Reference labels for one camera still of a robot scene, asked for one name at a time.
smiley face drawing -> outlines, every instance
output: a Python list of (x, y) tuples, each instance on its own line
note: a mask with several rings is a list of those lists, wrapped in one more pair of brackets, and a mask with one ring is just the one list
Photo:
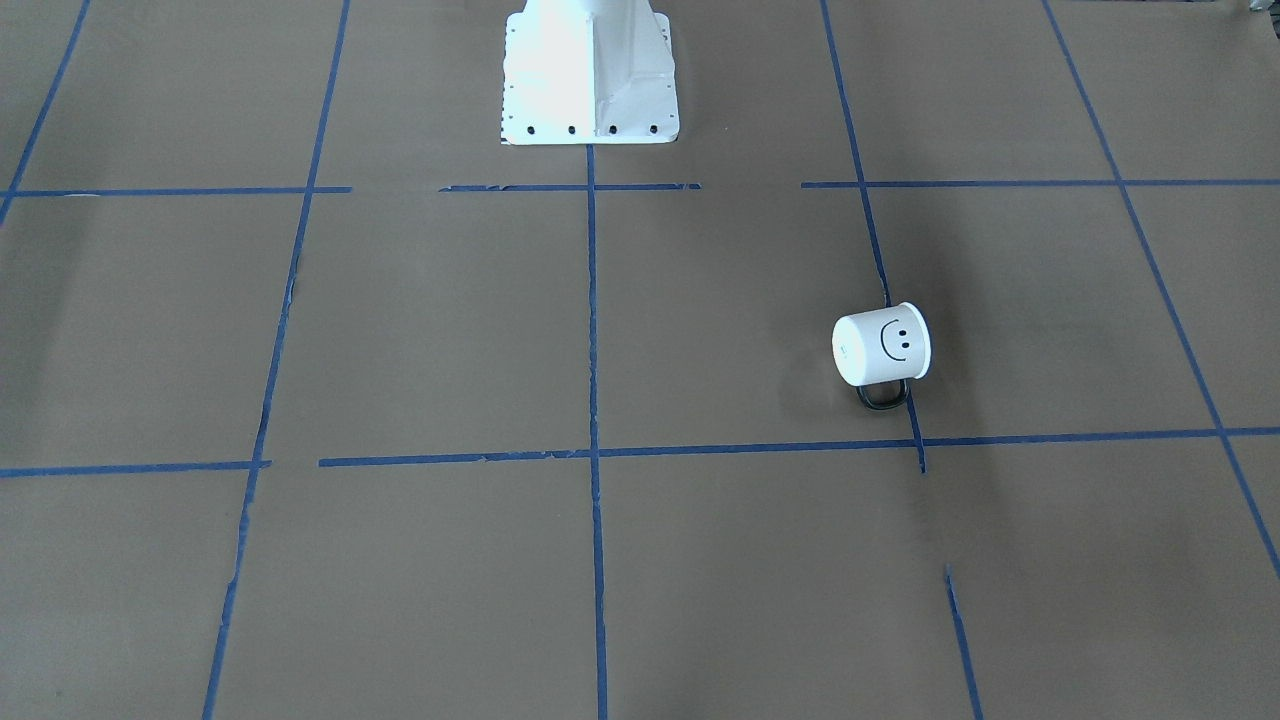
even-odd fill
[[(884, 323), (884, 327), (881, 328), (881, 350), (883, 350), (884, 355), (888, 355), (888, 357), (891, 360), (896, 360), (899, 363), (906, 363), (906, 357), (899, 357), (897, 355), (893, 355), (892, 352), (890, 352), (890, 350), (888, 350), (890, 341), (887, 341), (884, 338), (884, 333), (888, 332), (890, 325), (892, 325), (895, 323), (901, 323), (901, 322), (902, 320), (893, 319), (893, 320), (890, 320), (890, 322)], [(911, 347), (911, 343), (908, 342), (908, 341), (905, 341), (905, 340), (902, 340), (905, 337), (906, 337), (906, 331), (899, 329), (897, 331), (897, 336), (896, 336), (896, 338), (892, 342), (901, 343), (902, 350), (908, 350), (908, 348)]]

metal bracket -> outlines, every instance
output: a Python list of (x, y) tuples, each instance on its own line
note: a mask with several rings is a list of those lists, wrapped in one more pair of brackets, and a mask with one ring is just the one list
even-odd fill
[(671, 20), (649, 0), (527, 0), (507, 18), (502, 141), (636, 145), (680, 135)]

gray floor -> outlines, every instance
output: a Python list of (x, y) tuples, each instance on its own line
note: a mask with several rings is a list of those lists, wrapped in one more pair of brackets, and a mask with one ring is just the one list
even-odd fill
[(0, 716), (1276, 716), (1265, 14), (658, 3), (585, 150), (517, 0), (257, 5), (0, 0)]

mug handle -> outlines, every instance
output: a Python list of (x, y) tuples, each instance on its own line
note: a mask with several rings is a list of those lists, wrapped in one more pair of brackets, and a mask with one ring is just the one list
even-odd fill
[(897, 391), (897, 395), (893, 396), (892, 400), (888, 400), (886, 402), (876, 402), (874, 400), (872, 400), (870, 397), (867, 396), (867, 387), (865, 386), (858, 386), (858, 400), (861, 400), (863, 405), (868, 410), (882, 411), (882, 410), (892, 410), (895, 407), (899, 407), (900, 405), (902, 405), (904, 402), (906, 402), (908, 397), (911, 396), (911, 384), (909, 382), (906, 382), (906, 380), (897, 380), (897, 382), (899, 382), (900, 389)]

blue grid line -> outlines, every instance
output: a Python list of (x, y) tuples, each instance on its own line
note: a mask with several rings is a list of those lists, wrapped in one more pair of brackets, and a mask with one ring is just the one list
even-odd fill
[(956, 585), (951, 577), (951, 565), (946, 566), (946, 578), (947, 603), (951, 606), (951, 623), (956, 629), (956, 646), (960, 648), (960, 662), (964, 664), (964, 682), (969, 688), (969, 705), (973, 706), (973, 720), (982, 720), (982, 698), (978, 696), (978, 679), (973, 674), (969, 635), (964, 632), (964, 616), (960, 614), (960, 601), (956, 598)]
[[(1280, 427), (1226, 428), (1233, 437), (1280, 436)], [(1076, 445), (1091, 442), (1137, 442), (1158, 439), (1216, 438), (1215, 428), (1172, 430), (1119, 430), (1110, 433), (1047, 433), (1021, 436), (927, 437), (928, 447), (972, 447), (1004, 445)], [(914, 438), (855, 439), (822, 442), (764, 442), (740, 445), (671, 445), (602, 447), (600, 457), (658, 457), (680, 455), (750, 455), (764, 452), (832, 452), (852, 450), (891, 450), (915, 447)], [(374, 455), (352, 457), (324, 457), (320, 468), (366, 468), (379, 465), (444, 465), (454, 462), (512, 462), (530, 460), (581, 460), (591, 456), (590, 448), (577, 450), (518, 450), (511, 452), (456, 452), (439, 455)]]
[[(316, 195), (344, 195), (351, 186), (320, 186)], [(86, 190), (18, 190), (13, 197), (170, 197), (188, 195), (303, 195), (306, 187), (138, 187), (138, 188), (86, 188)]]
[(1075, 67), (1075, 60), (1071, 58), (1071, 50), (1066, 45), (1066, 37), (1062, 35), (1062, 28), (1057, 23), (1057, 17), (1053, 14), (1053, 9), (1050, 6), (1048, 0), (1041, 0), (1041, 5), (1044, 6), (1044, 14), (1048, 17), (1050, 26), (1053, 28), (1053, 35), (1057, 37), (1059, 47), (1062, 50), (1062, 56), (1066, 59), (1066, 67), (1071, 72), (1071, 78), (1075, 81), (1075, 88), (1079, 91), (1080, 100), (1084, 102), (1084, 109), (1089, 114), (1089, 122), (1093, 123), (1093, 131), (1098, 136), (1098, 142), (1102, 146), (1102, 154), (1106, 156), (1107, 164), (1111, 165), (1111, 174), (1115, 177), (1116, 187), (1120, 190), (1120, 197), (1124, 200), (1125, 210), (1129, 213), (1129, 220), (1133, 223), (1133, 229), (1138, 234), (1138, 242), (1142, 245), (1143, 255), (1147, 256), (1147, 265), (1151, 268), (1152, 278), (1156, 281), (1156, 287), (1160, 288), (1160, 296), (1165, 301), (1165, 309), (1169, 311), (1169, 318), (1174, 323), (1174, 329), (1178, 332), (1178, 340), (1183, 345), (1183, 352), (1187, 355), (1187, 361), (1192, 368), (1192, 373), (1196, 375), (1196, 383), (1199, 386), (1201, 395), (1204, 398), (1204, 406), (1208, 409), (1210, 418), (1213, 420), (1213, 428), (1217, 430), (1217, 437), (1222, 443), (1222, 450), (1226, 452), (1228, 461), (1231, 464), (1231, 471), (1235, 473), (1235, 482), (1240, 487), (1240, 493), (1244, 496), (1249, 514), (1253, 516), (1253, 524), (1258, 530), (1263, 547), (1266, 547), (1267, 556), (1271, 559), (1271, 569), (1275, 571), (1276, 578), (1280, 578), (1280, 555), (1276, 553), (1275, 542), (1272, 542), (1271, 533), (1267, 530), (1267, 525), (1262, 519), (1262, 512), (1258, 510), (1258, 503), (1253, 497), (1253, 491), (1249, 488), (1249, 480), (1244, 477), (1244, 469), (1240, 468), (1240, 461), (1235, 456), (1235, 448), (1231, 446), (1231, 438), (1226, 432), (1226, 428), (1222, 425), (1222, 416), (1219, 414), (1217, 405), (1213, 402), (1213, 396), (1210, 393), (1208, 383), (1204, 380), (1204, 374), (1201, 372), (1199, 361), (1196, 360), (1196, 352), (1192, 350), (1190, 338), (1183, 328), (1183, 322), (1178, 315), (1178, 307), (1174, 305), (1174, 299), (1169, 292), (1169, 286), (1165, 283), (1165, 277), (1160, 272), (1160, 264), (1156, 261), (1156, 255), (1151, 250), (1151, 243), (1147, 241), (1147, 231), (1143, 229), (1142, 220), (1138, 219), (1138, 210), (1133, 205), (1133, 199), (1129, 197), (1129, 188), (1126, 187), (1124, 176), (1120, 173), (1120, 165), (1116, 163), (1115, 155), (1111, 152), (1111, 145), (1107, 142), (1106, 133), (1102, 132), (1102, 123), (1098, 120), (1098, 114), (1093, 109), (1093, 101), (1089, 100), (1089, 94), (1084, 90), (1084, 81), (1080, 78), (1080, 72)]
[(604, 632), (604, 532), (600, 514), (600, 420), (599, 420), (599, 295), (595, 273), (595, 146), (586, 146), (586, 269), (590, 281), (588, 305), (588, 361), (590, 365), (591, 447), (591, 556), (595, 574), (595, 712), (598, 720), (609, 717), (609, 670)]
[[(640, 192), (640, 191), (680, 191), (701, 190), (696, 182), (649, 182), (595, 184), (593, 192)], [(436, 192), (588, 192), (585, 184), (448, 184)]]
[(236, 566), (232, 579), (227, 584), (227, 596), (223, 601), (221, 621), (218, 626), (218, 642), (214, 646), (214, 660), (209, 670), (209, 688), (205, 693), (205, 707), (202, 720), (212, 720), (214, 706), (218, 701), (218, 685), (221, 679), (223, 660), (227, 656), (227, 635), (232, 625), (232, 614), (236, 609), (236, 591), (239, 587), (241, 568), (244, 562), (244, 547), (248, 539), (250, 506), (253, 505), (253, 495), (257, 489), (259, 470), (261, 469), (262, 451), (266, 445), (266, 429), (271, 420), (271, 401), (275, 395), (275, 383), (280, 372), (280, 357), (284, 354), (284, 338), (289, 324), (289, 307), (293, 305), (293, 286), (298, 277), (298, 261), (302, 256), (302, 243), (306, 240), (307, 220), (311, 214), (311, 199), (315, 195), (316, 176), (320, 172), (320, 154), (324, 151), (325, 128), (329, 124), (329, 108), (333, 104), (333, 90), (338, 82), (338, 64), (342, 60), (342, 44), (347, 35), (347, 17), (351, 13), (351, 0), (343, 0), (342, 14), (338, 18), (338, 35), (333, 45), (333, 59), (329, 63), (329, 81), (325, 85), (324, 102), (320, 106), (320, 119), (316, 123), (315, 146), (311, 150), (311, 168), (307, 173), (306, 192), (302, 196), (302, 209), (298, 213), (298, 229), (293, 238), (293, 255), (289, 259), (289, 274), (284, 283), (284, 299), (280, 302), (280, 319), (275, 328), (275, 345), (271, 350), (271, 366), (266, 377), (266, 389), (262, 393), (262, 416), (257, 428), (257, 437), (253, 441), (253, 466), (248, 471), (244, 483), (244, 502), (241, 506), (239, 530), (236, 542)]
[[(1125, 179), (1125, 184), (1142, 187), (1266, 187), (1280, 186), (1280, 178), (1189, 178), (1189, 179)], [(918, 187), (1116, 187), (1115, 179), (956, 179), (956, 181), (805, 181), (801, 190), (873, 190)]]
[[(872, 196), (867, 190), (867, 174), (863, 172), (863, 155), (858, 149), (858, 132), (854, 129), (854, 113), (849, 108), (849, 94), (845, 91), (845, 73), (840, 68), (840, 53), (836, 50), (836, 35), (831, 29), (831, 10), (827, 0), (818, 0), (822, 6), (822, 24), (827, 32), (827, 50), (831, 53), (831, 69), (836, 76), (836, 91), (840, 94), (840, 108), (845, 114), (845, 131), (849, 135), (849, 151), (854, 158), (854, 173), (858, 176), (858, 193), (863, 200), (863, 215), (867, 218), (867, 236), (872, 242), (872, 256), (876, 259), (876, 274), (881, 279), (881, 290), (884, 293), (884, 306), (893, 305), (893, 293), (888, 287), (888, 274), (884, 272), (884, 258), (881, 255), (879, 236), (876, 233), (876, 215), (872, 213)], [(929, 470), (928, 456), (924, 452), (924, 441), (920, 436), (920, 418), (915, 410), (915, 400), (906, 398), (906, 415), (911, 421), (911, 434), (915, 437), (916, 459), (920, 462), (920, 473)]]
[(54, 97), (58, 96), (58, 88), (63, 86), (63, 77), (67, 74), (67, 65), (72, 61), (72, 53), (76, 51), (76, 44), (79, 41), (81, 29), (84, 28), (84, 17), (88, 14), (90, 0), (83, 0), (81, 3), (81, 12), (76, 15), (76, 24), (72, 27), (72, 36), (67, 41), (67, 50), (63, 53), (63, 59), (58, 63), (58, 72), (54, 73), (54, 82), (49, 85), (49, 94), (45, 95), (45, 104), (40, 106), (40, 113), (36, 115), (36, 123), (31, 128), (31, 135), (27, 136), (27, 145), (22, 149), (22, 156), (18, 159), (18, 168), (13, 172), (13, 179), (9, 181), (9, 192), (5, 193), (5, 199), (0, 202), (0, 225), (4, 225), (5, 218), (9, 217), (9, 208), (13, 206), (13, 197), (18, 188), (22, 186), (22, 176), (27, 173), (27, 164), (31, 163), (31, 154), (36, 150), (36, 141), (40, 140), (40, 131), (45, 127), (45, 119), (49, 117), (49, 109), (54, 105)]
[[(142, 465), (64, 465), (58, 468), (3, 468), (0, 479), (17, 478), (69, 478), (83, 475), (147, 475), (155, 473), (198, 473), (250, 470), (252, 460), (230, 460), (225, 462), (150, 462)], [(270, 461), (259, 462), (269, 468)]]

